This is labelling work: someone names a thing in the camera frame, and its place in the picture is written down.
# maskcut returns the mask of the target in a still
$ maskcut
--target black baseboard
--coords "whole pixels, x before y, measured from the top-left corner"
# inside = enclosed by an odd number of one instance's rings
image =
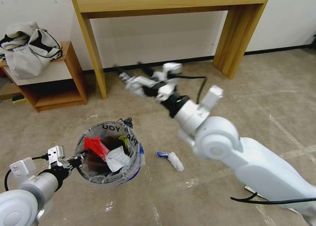
[[[254,54],[263,54],[263,53],[271,53],[271,52],[281,52],[281,51],[288,51],[288,50],[293,50],[293,49],[303,49],[303,48],[310,48],[310,44],[307,45],[300,45],[300,46],[292,46],[292,47],[284,47],[284,48],[273,48],[273,49],[266,49],[266,50],[258,50],[258,51],[250,51],[250,52],[245,52],[246,55],[254,55]],[[147,66],[162,66],[165,63],[168,62],[176,62],[176,63],[190,63],[190,62],[200,62],[200,61],[208,61],[208,60],[213,60],[214,56],[206,56],[206,57],[197,57],[197,58],[186,58],[186,59],[178,59],[178,60],[172,60],[172,61],[163,61],[163,62],[154,62],[154,63],[146,63]],[[133,70],[133,69],[138,69],[139,65],[127,65],[127,66],[121,66],[124,70]],[[114,72],[116,71],[115,68],[113,67],[108,67],[108,68],[103,68],[103,71],[105,73],[107,72]],[[90,75],[94,74],[94,70],[84,70],[83,74],[85,75]]]

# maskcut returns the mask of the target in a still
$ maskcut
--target beige carpet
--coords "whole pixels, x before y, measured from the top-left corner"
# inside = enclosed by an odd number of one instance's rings
[[[306,49],[245,56],[233,80],[210,61],[184,64],[183,73],[207,75],[203,95],[213,84],[222,87],[224,98],[211,115],[232,121],[241,136],[281,155],[315,185],[315,67],[316,52]],[[146,166],[133,180],[114,188],[93,185],[74,171],[54,195],[54,207],[43,225],[307,225],[301,215],[276,206],[230,200],[250,193],[221,162],[195,157],[177,137],[178,124],[153,98],[131,95],[117,74],[107,73],[108,99],[101,100],[95,77],[87,79],[87,105],[36,113],[26,102],[0,104],[0,175],[4,177],[10,163],[42,155],[54,145],[64,145],[70,156],[89,127],[130,116],[143,143]],[[200,81],[180,82],[179,92],[196,100]],[[177,172],[167,160],[156,157],[157,150],[174,151],[184,171]],[[36,165],[38,171],[46,168],[44,161]],[[10,176],[10,188],[14,182]]]

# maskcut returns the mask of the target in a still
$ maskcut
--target trash can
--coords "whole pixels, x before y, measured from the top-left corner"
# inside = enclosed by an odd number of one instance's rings
[[[125,155],[130,157],[128,165],[112,172],[107,163],[89,149],[82,167],[78,169],[86,180],[96,184],[116,186],[131,180],[138,174],[145,161],[144,150],[130,126],[125,121],[102,122],[91,127],[81,136],[75,148],[75,154],[85,151],[86,138],[100,138],[110,151],[123,146]]]

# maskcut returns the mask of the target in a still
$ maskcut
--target black wire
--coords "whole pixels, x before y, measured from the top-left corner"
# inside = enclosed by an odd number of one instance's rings
[[[36,160],[36,159],[45,159],[45,160],[48,160],[48,154],[45,154],[45,155],[42,155],[42,156],[38,156],[38,157],[33,157],[32,160]],[[11,169],[9,169],[9,171],[7,172],[7,174],[5,175],[4,177],[4,188],[6,191],[9,190],[8,188],[8,177],[9,177],[9,174],[11,173]]]
[[[254,201],[251,200],[254,198],[258,193],[253,194],[248,198],[238,199],[231,197],[232,200],[242,203],[249,203],[249,204],[258,204],[258,205],[285,205],[285,204],[292,204],[292,203],[301,203],[301,202],[309,202],[309,201],[316,201],[316,198],[303,198],[303,199],[293,199],[293,200],[283,200],[283,201]]]
[[[201,96],[202,90],[204,88],[204,85],[207,81],[207,77],[206,76],[183,76],[183,75],[173,75],[172,77],[173,78],[181,78],[181,79],[204,79],[202,84],[201,84],[201,87],[198,91],[198,94],[197,94],[197,104],[199,104],[200,96]]]
[[[6,176],[4,177],[4,188],[5,188],[6,191],[9,190],[9,188],[8,188],[8,176],[9,176],[10,173],[11,173],[11,169],[9,169],[9,171],[6,174]]]

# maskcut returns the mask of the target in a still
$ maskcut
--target red plastic wrapper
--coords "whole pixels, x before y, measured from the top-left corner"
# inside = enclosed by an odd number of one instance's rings
[[[96,153],[104,162],[105,158],[110,152],[110,150],[101,142],[100,137],[90,139],[85,137],[85,150],[92,150]]]

